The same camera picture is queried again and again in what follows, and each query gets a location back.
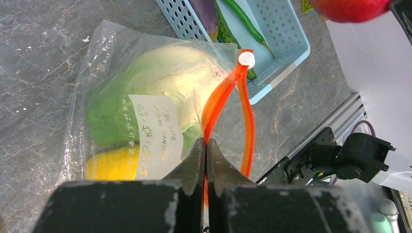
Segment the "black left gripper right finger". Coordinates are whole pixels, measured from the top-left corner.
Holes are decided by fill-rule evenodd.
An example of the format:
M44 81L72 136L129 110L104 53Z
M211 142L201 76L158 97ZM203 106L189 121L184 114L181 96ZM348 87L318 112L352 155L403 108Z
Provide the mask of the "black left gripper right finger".
M212 233L368 233L361 211L336 186L258 185L241 174L214 139L206 145Z

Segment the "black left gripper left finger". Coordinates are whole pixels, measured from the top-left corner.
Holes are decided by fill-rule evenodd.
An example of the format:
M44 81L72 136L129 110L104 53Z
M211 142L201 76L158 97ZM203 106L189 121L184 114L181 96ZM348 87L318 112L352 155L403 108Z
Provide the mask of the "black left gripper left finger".
M36 233L200 233L203 231L206 145L159 181L75 181L61 184Z

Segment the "yellow bell pepper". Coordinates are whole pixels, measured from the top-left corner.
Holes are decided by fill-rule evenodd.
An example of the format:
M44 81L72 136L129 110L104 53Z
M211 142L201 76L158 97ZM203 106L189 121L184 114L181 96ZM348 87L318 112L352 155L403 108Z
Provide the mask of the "yellow bell pepper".
M133 181L139 165L139 156L152 154L144 146L126 146L93 155L86 163L85 178L95 181Z

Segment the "clear zip top bag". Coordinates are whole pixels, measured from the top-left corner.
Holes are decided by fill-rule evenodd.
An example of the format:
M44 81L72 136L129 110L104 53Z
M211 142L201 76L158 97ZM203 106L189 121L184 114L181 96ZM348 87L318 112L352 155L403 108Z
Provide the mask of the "clear zip top bag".
M62 181L86 180L85 166L95 154L126 146L146 146L152 157L139 156L135 180L160 180L176 168L187 156L184 137L178 125L175 103L167 96L128 95L131 106L123 106L126 126L131 129L121 144L98 146L86 125L87 96L91 89L105 81L138 56L161 47L187 46L211 55L227 72L206 101L198 138L211 139L218 118L233 92L238 92L245 125L245 141L240 167L249 177L255 147L255 121L247 90L247 75L255 65L253 50L238 49L233 43L213 43L202 40L181 40L140 33L119 24L103 20L95 29L81 70L78 74L69 112L65 138Z

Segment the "green white cabbage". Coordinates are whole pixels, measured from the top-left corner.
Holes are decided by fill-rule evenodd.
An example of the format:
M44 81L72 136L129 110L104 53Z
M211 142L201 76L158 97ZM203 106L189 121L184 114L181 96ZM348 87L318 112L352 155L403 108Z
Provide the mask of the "green white cabbage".
M85 117L92 140L100 147L127 140L131 128L125 124L123 106L131 106L128 95L167 96L176 105L188 149L202 134L206 101L226 76L216 59L191 47L148 51L89 91Z

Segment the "light blue plastic basket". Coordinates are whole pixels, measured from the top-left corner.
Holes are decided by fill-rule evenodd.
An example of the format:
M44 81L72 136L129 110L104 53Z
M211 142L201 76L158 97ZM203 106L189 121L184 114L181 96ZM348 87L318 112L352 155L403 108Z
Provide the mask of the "light blue plastic basket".
M156 3L178 38L211 41L189 1L158 0ZM289 0L238 0L236 3L268 45L265 47L256 41L232 9L224 1L217 1L241 48L254 51L257 78L248 82L247 89L250 103L256 104L309 56L310 45Z

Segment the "red apple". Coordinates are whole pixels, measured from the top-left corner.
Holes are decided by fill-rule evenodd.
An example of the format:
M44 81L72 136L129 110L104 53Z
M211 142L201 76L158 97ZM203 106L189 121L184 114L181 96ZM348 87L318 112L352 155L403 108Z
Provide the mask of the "red apple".
M338 23L362 23L389 11L390 0L311 0L316 12Z

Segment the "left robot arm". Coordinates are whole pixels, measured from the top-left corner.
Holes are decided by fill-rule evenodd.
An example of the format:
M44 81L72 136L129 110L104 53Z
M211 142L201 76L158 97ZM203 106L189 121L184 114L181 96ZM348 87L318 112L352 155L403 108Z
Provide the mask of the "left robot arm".
M257 182L224 158L214 139L198 139L189 156L159 181L61 184L36 233L201 233L208 200L212 233L367 233L359 207L323 177L369 182L389 166L394 147L365 133L342 146L324 128L293 158L284 157Z

